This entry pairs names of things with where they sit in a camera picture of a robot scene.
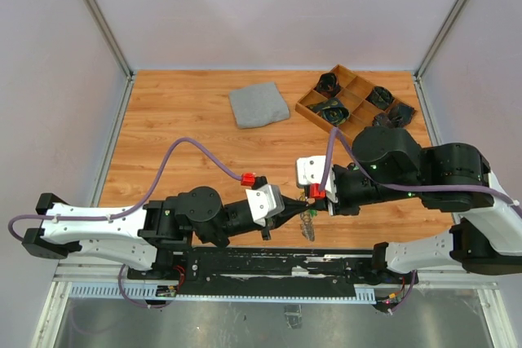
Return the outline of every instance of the gray cloth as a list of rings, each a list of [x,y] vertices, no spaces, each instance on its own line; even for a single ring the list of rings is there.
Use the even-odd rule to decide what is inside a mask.
[[[228,95],[239,128],[256,128],[290,118],[290,110],[273,81],[231,91]]]

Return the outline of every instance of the cable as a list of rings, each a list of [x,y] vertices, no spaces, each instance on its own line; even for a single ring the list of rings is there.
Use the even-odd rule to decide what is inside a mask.
[[[135,301],[134,299],[130,299],[129,296],[125,293],[125,289],[123,289],[123,271],[126,267],[127,265],[123,264],[120,268],[119,273],[117,274],[117,287],[119,288],[120,294],[123,296],[123,299],[125,299],[129,303],[132,303],[134,306],[141,307],[142,309],[162,309],[163,307],[167,307],[172,303],[172,301],[168,301],[163,305],[148,305],[147,303],[141,303]]]
[[[169,306],[173,302],[173,301],[168,301],[167,303],[165,303],[163,305],[149,305],[147,303],[140,303],[140,302],[135,301],[134,299],[131,299],[125,293],[125,289],[123,288],[123,271],[125,270],[126,267],[128,267],[128,266],[123,264],[122,267],[120,268],[120,271],[117,274],[117,287],[118,287],[123,299],[125,299],[129,303],[133,304],[134,306],[140,307],[142,309],[162,309],[163,307]],[[180,265],[176,265],[173,269],[179,272],[179,279],[178,279],[178,291],[179,291],[179,288],[185,282],[185,269]]]
[[[205,146],[203,146],[198,141],[192,139],[192,138],[180,138],[177,139],[175,142],[171,144],[169,149],[167,150],[165,156],[163,157],[163,161],[160,164],[159,169],[157,170],[156,178],[154,179],[152,185],[148,189],[147,193],[141,198],[140,201],[136,205],[133,205],[128,210],[121,212],[119,214],[111,215],[110,218],[107,216],[60,216],[60,221],[83,221],[83,222],[100,222],[104,220],[114,220],[119,218],[124,218],[127,215],[130,215],[134,213],[136,210],[140,209],[150,198],[150,196],[153,194],[154,190],[156,189],[157,184],[160,181],[161,175],[163,174],[163,170],[165,169],[165,166],[170,158],[170,155],[174,151],[176,147],[178,147],[179,144],[187,142],[192,144],[193,146],[199,148],[201,152],[203,152],[206,156],[208,156],[222,171],[224,171],[226,174],[228,174],[233,179],[236,179],[237,181],[241,181],[241,176],[238,174],[235,174],[233,171],[231,171],[223,162],[221,162],[212,152],[207,150]],[[28,219],[36,219],[36,220],[53,220],[55,217],[53,216],[46,216],[46,215],[36,215],[36,214],[26,214],[26,215],[19,215],[14,217],[9,221],[7,224],[7,230],[9,233],[16,238],[19,241],[22,241],[22,236],[20,236],[14,228],[14,225],[16,222],[20,220],[28,220]]]
[[[395,314],[397,312],[397,310],[399,310],[404,305],[405,300],[409,297],[409,295],[414,290],[416,278],[417,278],[417,271],[412,271],[411,272],[411,282],[409,283],[408,291],[406,291],[406,294],[402,297],[400,302],[396,304],[396,306],[394,306],[388,310],[391,314]]]
[[[328,147],[326,148],[326,160],[325,160],[325,168],[323,171],[323,177],[321,179],[321,184],[319,186],[320,191],[325,190],[326,181],[328,179],[328,175],[330,174],[330,167],[332,164],[332,155],[334,153],[334,141],[335,138],[341,141],[344,149],[351,157],[353,163],[359,168],[361,173],[368,178],[369,180],[381,185],[383,187],[388,187],[390,189],[394,189],[396,191],[401,192],[477,192],[477,193],[486,193],[488,195],[497,197],[498,199],[507,203],[515,212],[522,218],[522,208],[520,208],[518,201],[512,200],[505,193],[499,192],[490,187],[483,187],[481,185],[422,185],[422,186],[406,186],[406,185],[397,185],[394,183],[379,183],[375,181],[371,175],[361,166],[359,161],[355,158],[348,141],[344,138],[343,134],[338,132],[339,128],[334,127],[330,132],[330,137],[328,140]]]

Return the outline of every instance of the purple cable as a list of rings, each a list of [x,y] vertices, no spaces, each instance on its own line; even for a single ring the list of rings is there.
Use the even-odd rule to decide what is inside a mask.
[[[125,293],[123,289],[123,271],[125,270],[126,265],[123,264],[120,268],[119,273],[117,274],[117,287],[120,289],[120,294],[123,296],[123,299],[132,303],[134,306],[141,307],[142,309],[162,309],[163,307],[169,306],[173,301],[169,301],[164,305],[148,305],[147,303],[140,303],[135,301],[134,299],[130,299],[129,296]]]
[[[111,219],[119,219],[124,218],[127,215],[132,214],[136,210],[140,209],[149,199],[149,197],[153,194],[154,189],[156,189],[157,184],[160,181],[161,175],[163,174],[163,170],[165,169],[165,166],[170,158],[170,155],[174,151],[176,147],[178,147],[179,144],[182,142],[187,142],[192,144],[193,146],[199,148],[201,152],[203,152],[206,156],[208,156],[222,171],[224,171],[226,174],[228,174],[230,177],[236,179],[237,181],[241,181],[241,176],[235,174],[233,171],[231,171],[223,162],[221,162],[212,152],[207,150],[205,146],[203,146],[198,141],[192,139],[192,138],[180,138],[177,139],[175,142],[172,143],[172,145],[167,150],[165,156],[163,157],[163,161],[160,164],[159,169],[157,170],[156,178],[153,181],[153,184],[148,189],[147,193],[142,197],[140,201],[131,208],[129,208],[127,211],[121,212],[119,214],[111,215]],[[9,221],[7,224],[7,230],[9,233],[15,237],[17,240],[22,241],[22,237],[19,236],[14,228],[14,225],[19,220],[27,220],[27,219],[37,219],[37,220],[52,220],[55,217],[53,216],[45,216],[45,215],[19,215],[14,217]],[[63,216],[60,217],[60,221],[83,221],[83,222],[99,222],[103,220],[108,220],[106,216]]]
[[[417,278],[417,271],[411,272],[411,283],[409,283],[408,291],[406,291],[406,294],[403,296],[403,298],[400,300],[399,303],[397,303],[397,306],[390,309],[390,312],[394,314],[397,310],[399,310],[405,303],[405,300],[408,298],[408,296],[412,293],[414,290],[415,285],[415,279]]]
[[[518,205],[515,205],[515,202],[506,194],[499,192],[495,189],[491,189],[490,187],[482,187],[480,185],[422,185],[422,186],[406,186],[406,185],[397,185],[394,183],[378,183],[375,181],[371,175],[359,164],[359,161],[353,155],[353,151],[348,144],[348,141],[344,138],[343,134],[338,132],[338,128],[333,128],[330,132],[330,138],[328,140],[328,147],[326,149],[326,161],[325,168],[323,171],[323,178],[321,180],[321,185],[319,186],[320,190],[324,190],[326,186],[326,180],[328,179],[328,174],[330,172],[330,166],[332,164],[332,155],[334,153],[334,140],[337,137],[344,149],[351,157],[353,163],[359,168],[362,174],[364,174],[368,179],[374,181],[378,185],[382,185],[383,187],[389,187],[390,189],[394,189],[396,191],[401,192],[478,192],[478,193],[486,193],[491,196],[495,196],[500,200],[506,202],[519,216],[522,218],[522,208]]]

